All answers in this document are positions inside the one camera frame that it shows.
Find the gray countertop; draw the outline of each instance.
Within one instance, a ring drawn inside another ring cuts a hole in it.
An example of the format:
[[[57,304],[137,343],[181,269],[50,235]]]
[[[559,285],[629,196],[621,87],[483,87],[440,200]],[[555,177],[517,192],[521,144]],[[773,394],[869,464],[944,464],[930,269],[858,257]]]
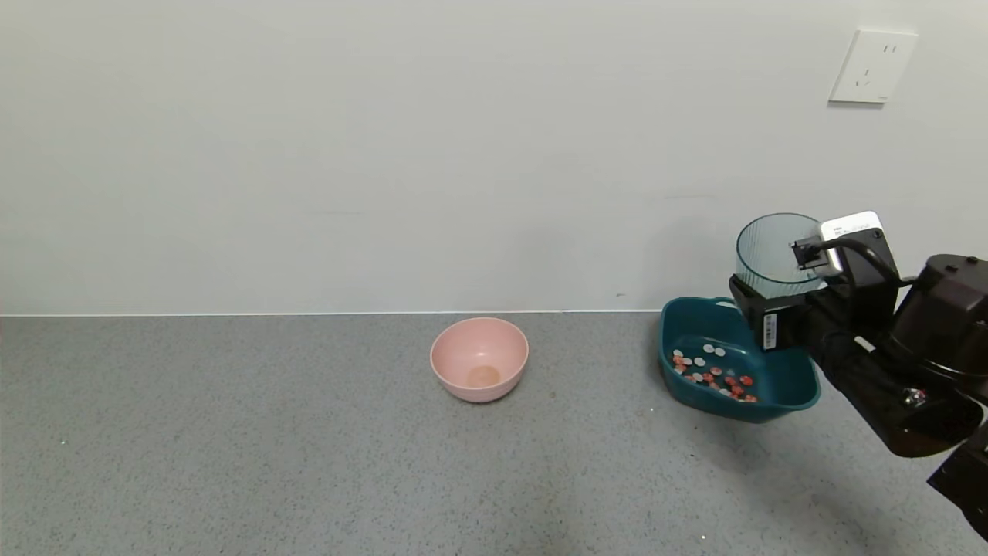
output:
[[[508,315],[472,406],[463,316],[5,319],[0,549],[27,554],[984,554],[826,385],[761,425],[673,401],[656,315]]]

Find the electrical socket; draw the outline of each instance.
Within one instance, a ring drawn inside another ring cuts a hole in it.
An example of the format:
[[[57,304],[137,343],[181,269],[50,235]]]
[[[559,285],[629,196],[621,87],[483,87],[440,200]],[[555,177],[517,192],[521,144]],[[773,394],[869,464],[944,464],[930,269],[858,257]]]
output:
[[[834,83],[830,100],[884,103],[916,47],[918,35],[859,29]]]

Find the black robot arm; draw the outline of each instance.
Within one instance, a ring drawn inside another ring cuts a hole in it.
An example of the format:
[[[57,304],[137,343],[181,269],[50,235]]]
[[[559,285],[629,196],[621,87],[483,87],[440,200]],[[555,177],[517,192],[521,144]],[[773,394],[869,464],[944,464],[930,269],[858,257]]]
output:
[[[793,264],[842,272],[816,291],[766,299],[737,275],[731,293],[763,346],[802,347],[872,430],[902,457],[960,446],[928,483],[988,540],[988,261],[931,257],[915,280],[899,278],[879,229],[838,239],[792,238]],[[911,286],[896,310],[899,289]]]

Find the ribbed transparent cup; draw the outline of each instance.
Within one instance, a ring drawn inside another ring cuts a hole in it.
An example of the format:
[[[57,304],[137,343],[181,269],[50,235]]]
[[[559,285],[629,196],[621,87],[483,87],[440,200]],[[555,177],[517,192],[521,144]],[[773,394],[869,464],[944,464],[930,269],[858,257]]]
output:
[[[796,213],[765,215],[738,234],[738,277],[766,299],[811,292],[822,281],[812,270],[800,270],[790,245],[819,234],[816,220]]]

